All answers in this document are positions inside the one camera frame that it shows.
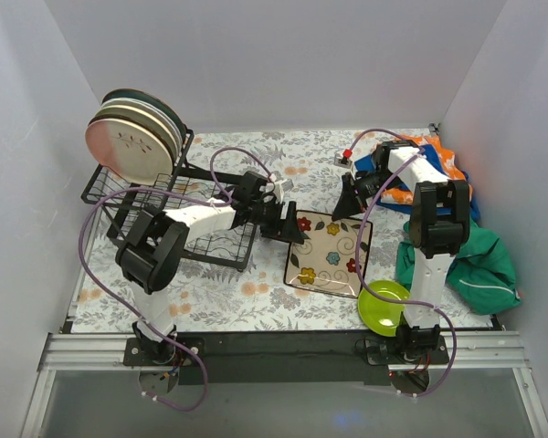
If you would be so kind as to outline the square floral plate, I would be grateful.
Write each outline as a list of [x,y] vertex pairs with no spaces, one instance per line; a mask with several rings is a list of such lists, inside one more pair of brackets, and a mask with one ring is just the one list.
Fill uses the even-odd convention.
[[336,297],[357,298],[366,270],[373,225],[359,219],[333,221],[329,214],[299,210],[304,242],[291,244],[284,273],[289,287]]

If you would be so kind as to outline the black wire dish rack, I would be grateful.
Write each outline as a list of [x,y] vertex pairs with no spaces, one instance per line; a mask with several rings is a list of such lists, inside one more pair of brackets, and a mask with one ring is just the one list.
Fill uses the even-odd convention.
[[[153,185],[156,190],[154,193],[124,193],[103,204],[100,212],[110,222],[106,236],[115,246],[121,245],[123,238],[135,222],[138,212],[144,206],[178,209],[190,204],[181,198],[170,198],[161,191],[171,191],[201,201],[218,195],[218,188],[209,171],[193,165],[186,159],[194,139],[194,132],[188,129],[175,169],[171,174],[161,174],[157,177]],[[81,200],[87,204],[95,204],[105,195],[131,186],[126,180],[99,165],[83,190]],[[234,230],[204,235],[187,244],[183,257],[197,262],[235,268],[241,272],[248,266],[256,231],[255,225],[245,224]]]

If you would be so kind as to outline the small teal plate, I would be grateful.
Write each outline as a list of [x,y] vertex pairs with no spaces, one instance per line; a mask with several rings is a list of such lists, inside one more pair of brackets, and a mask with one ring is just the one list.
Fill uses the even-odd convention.
[[147,129],[150,133],[154,134],[161,143],[167,148],[169,151],[172,160],[175,162],[177,158],[177,150],[176,150],[176,141],[175,137],[172,135],[172,133],[164,127],[163,124],[161,124],[158,120],[155,118],[151,118],[148,115],[142,115],[139,113],[133,113],[133,112],[117,112],[113,111],[112,113],[105,113],[105,114],[97,114],[95,117],[93,117],[88,125],[91,125],[92,123],[99,121],[99,120],[122,120],[122,121],[129,121],[132,122],[139,127],[143,129]]

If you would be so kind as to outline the pink cream plate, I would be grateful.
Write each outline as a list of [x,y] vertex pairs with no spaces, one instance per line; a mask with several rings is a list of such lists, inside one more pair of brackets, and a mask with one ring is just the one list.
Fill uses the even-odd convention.
[[161,138],[127,120],[91,122],[85,142],[96,161],[129,183],[152,185],[173,172],[174,160]]

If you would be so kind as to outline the white bowl plate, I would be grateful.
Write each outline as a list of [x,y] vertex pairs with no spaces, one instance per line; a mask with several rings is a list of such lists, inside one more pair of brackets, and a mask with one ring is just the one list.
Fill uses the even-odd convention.
[[179,138],[180,144],[184,143],[184,140],[186,139],[185,126],[176,113],[164,102],[156,97],[148,97],[148,99],[120,98],[120,100],[122,102],[130,102],[132,105],[140,104],[148,110],[154,110],[157,113],[162,114],[174,128],[175,136]]

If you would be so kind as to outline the cream green plate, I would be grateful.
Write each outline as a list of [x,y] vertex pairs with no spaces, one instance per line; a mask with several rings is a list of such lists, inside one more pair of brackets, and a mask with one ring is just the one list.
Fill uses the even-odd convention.
[[139,112],[142,115],[147,115],[150,119],[154,119],[159,125],[162,125],[164,130],[169,132],[170,137],[172,138],[172,151],[174,152],[174,157],[177,158],[179,156],[178,151],[183,145],[183,137],[176,125],[161,111],[146,102],[140,102],[134,99],[112,99],[105,102],[96,115],[111,116],[118,110],[121,112],[121,115],[126,115],[128,110]]

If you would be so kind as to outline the large dark teal plate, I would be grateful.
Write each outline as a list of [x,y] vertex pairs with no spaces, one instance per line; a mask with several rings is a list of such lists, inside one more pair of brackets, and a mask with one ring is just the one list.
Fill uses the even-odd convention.
[[108,92],[103,97],[101,103],[106,103],[112,99],[136,99],[148,103],[163,112],[174,123],[181,135],[183,137],[186,136],[186,125],[181,121],[176,112],[155,96],[138,89],[115,89]]

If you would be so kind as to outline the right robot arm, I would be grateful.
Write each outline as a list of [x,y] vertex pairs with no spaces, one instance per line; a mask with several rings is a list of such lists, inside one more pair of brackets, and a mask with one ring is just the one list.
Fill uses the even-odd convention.
[[409,299],[403,303],[396,329],[396,355],[416,362],[439,350],[438,308],[448,270],[469,239],[469,184],[451,180],[427,159],[424,148],[411,140],[385,141],[372,153],[374,168],[358,172],[346,150],[335,155],[335,164],[346,172],[332,212],[334,220],[368,215],[381,194],[399,183],[413,194],[408,235],[415,250]]

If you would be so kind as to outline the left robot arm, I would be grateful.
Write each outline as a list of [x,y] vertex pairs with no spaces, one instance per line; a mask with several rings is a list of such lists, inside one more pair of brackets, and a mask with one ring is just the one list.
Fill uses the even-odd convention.
[[293,188],[287,178],[244,173],[239,183],[201,203],[160,210],[152,205],[137,215],[116,254],[116,264],[132,288],[139,348],[155,364],[169,363],[176,344],[174,318],[166,288],[174,279],[186,246],[200,237],[257,225],[263,236],[303,244],[296,204],[285,203]]

